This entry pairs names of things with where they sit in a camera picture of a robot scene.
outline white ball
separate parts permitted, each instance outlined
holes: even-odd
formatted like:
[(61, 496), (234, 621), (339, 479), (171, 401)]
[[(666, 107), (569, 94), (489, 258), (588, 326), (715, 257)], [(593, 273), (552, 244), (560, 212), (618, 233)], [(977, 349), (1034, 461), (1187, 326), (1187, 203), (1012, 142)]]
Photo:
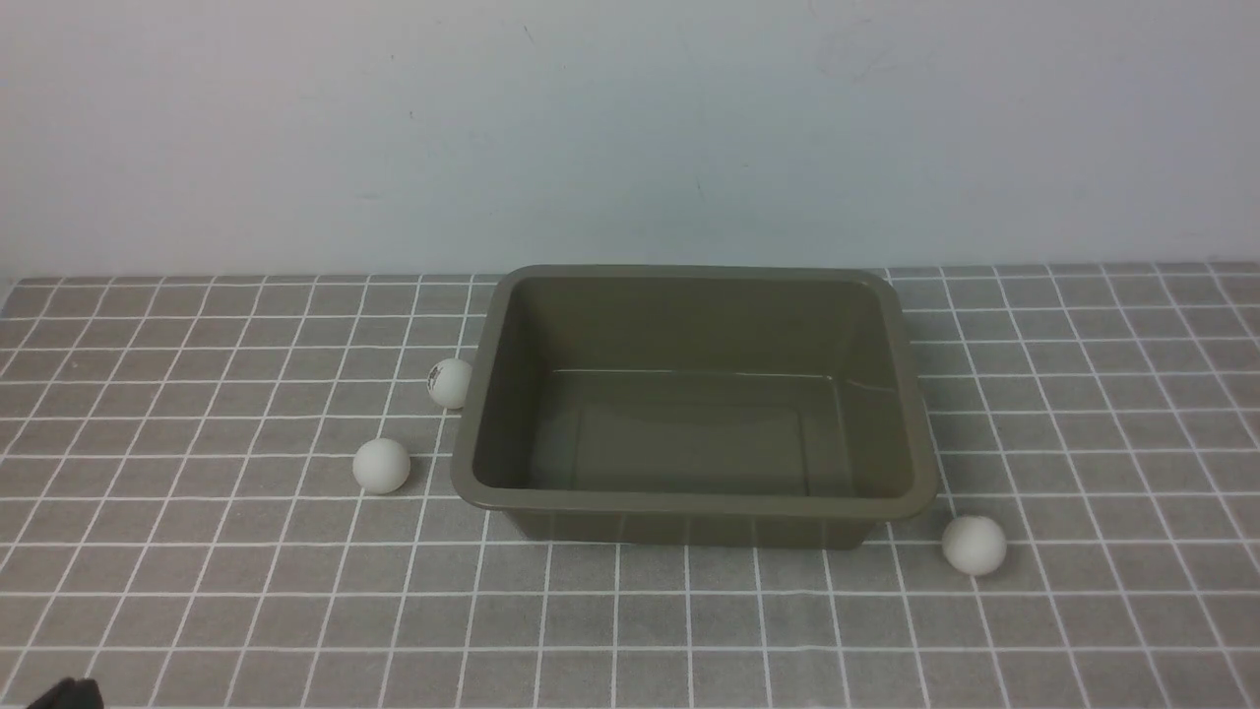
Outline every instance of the white ball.
[(442, 360), (428, 372), (428, 397), (446, 409), (464, 408), (464, 398), (469, 394), (469, 378), (472, 365), (464, 360)]
[(350, 470), (363, 490), (373, 495), (386, 495), (407, 482), (411, 457), (397, 441), (378, 438), (359, 447)]
[(941, 538), (945, 560), (973, 577), (993, 573), (1007, 558), (1007, 535), (988, 518), (959, 518)]

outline gray plastic tub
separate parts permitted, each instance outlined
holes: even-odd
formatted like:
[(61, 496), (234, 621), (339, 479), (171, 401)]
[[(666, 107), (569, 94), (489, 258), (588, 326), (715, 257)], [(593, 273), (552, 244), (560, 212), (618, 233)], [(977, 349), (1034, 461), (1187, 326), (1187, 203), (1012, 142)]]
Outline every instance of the gray plastic tub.
[(692, 266), (508, 275), (451, 472), (533, 539), (829, 549), (940, 477), (888, 283)]

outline tiled surface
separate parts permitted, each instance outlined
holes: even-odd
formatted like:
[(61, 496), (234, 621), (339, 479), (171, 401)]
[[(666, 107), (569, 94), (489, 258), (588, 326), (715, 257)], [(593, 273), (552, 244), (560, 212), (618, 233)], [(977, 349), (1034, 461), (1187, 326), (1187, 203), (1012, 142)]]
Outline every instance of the tiled surface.
[[(493, 276), (20, 283), (0, 704), (1246, 706), (1260, 267), (895, 268), (945, 491), (852, 553), (533, 544), (455, 497)], [(404, 442), (363, 499), (348, 457)], [(1013, 544), (975, 582), (955, 514)]]

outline black object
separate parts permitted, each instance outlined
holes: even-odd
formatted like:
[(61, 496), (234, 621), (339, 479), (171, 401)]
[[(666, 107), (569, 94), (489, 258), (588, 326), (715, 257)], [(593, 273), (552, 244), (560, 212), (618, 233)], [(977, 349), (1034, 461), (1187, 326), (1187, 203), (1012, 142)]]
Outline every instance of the black object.
[(96, 680), (66, 678), (26, 709), (105, 709), (105, 699)]

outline white wall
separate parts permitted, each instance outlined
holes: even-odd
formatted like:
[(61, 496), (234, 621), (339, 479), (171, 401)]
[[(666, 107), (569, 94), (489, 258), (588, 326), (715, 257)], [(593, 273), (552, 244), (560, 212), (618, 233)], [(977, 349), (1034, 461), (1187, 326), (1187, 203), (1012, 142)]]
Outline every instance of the white wall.
[(0, 3), (16, 275), (1260, 257), (1256, 0)]

